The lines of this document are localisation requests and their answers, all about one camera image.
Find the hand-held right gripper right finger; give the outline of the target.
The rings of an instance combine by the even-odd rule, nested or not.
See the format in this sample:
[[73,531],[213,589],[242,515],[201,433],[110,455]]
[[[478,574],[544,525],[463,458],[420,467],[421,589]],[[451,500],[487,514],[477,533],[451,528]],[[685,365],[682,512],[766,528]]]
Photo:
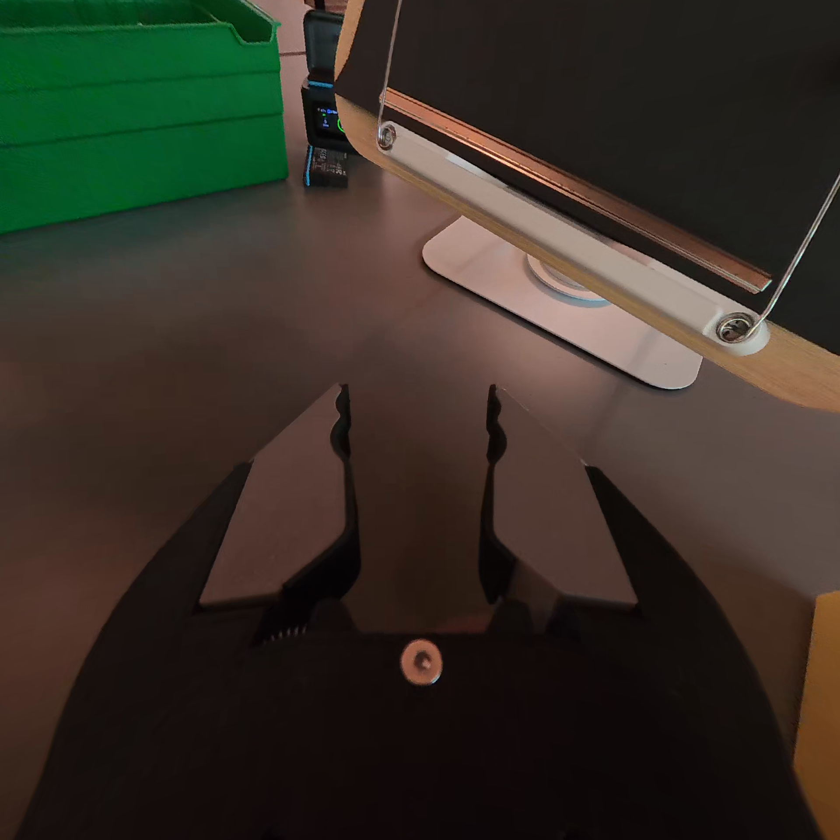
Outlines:
[[486,601],[635,607],[588,465],[498,385],[486,405],[479,582]]

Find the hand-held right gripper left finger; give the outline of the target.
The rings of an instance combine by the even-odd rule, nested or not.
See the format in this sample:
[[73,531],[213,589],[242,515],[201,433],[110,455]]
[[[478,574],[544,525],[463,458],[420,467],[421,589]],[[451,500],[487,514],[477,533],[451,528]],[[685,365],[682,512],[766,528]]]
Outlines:
[[251,460],[202,607],[345,596],[361,572],[350,389],[335,384]]

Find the yellow plastic bin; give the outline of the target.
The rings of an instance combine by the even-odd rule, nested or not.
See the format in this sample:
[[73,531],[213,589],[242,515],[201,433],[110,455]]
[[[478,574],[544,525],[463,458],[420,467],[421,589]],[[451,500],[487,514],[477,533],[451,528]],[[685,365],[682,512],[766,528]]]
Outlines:
[[839,592],[815,600],[794,767],[824,838],[839,838]]

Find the small black box blue edge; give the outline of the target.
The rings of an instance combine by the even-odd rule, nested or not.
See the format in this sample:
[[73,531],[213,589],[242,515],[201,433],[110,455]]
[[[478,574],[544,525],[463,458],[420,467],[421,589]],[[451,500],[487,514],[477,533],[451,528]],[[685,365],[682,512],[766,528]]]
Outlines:
[[310,144],[303,171],[303,185],[307,188],[346,189],[349,185],[348,160],[346,152]]

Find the black power bank with display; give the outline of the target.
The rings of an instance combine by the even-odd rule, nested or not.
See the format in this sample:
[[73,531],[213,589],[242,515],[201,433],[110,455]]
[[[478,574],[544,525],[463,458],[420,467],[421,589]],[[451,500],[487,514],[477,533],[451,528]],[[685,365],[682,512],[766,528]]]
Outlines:
[[301,101],[310,146],[326,151],[358,154],[343,130],[332,84],[304,80],[301,84]]

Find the large green plastic bin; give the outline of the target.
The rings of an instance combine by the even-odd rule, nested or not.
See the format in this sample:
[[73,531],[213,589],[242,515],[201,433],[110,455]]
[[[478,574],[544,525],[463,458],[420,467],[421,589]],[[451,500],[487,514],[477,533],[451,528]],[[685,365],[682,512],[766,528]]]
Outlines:
[[251,2],[2,1],[2,233],[285,180],[279,27]]

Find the black wooden book stand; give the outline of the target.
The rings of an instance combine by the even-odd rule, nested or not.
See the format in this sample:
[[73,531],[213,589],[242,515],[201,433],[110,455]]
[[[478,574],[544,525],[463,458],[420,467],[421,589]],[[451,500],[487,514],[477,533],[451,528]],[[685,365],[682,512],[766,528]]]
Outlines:
[[339,115],[368,161],[689,351],[838,413],[838,2],[348,2]]

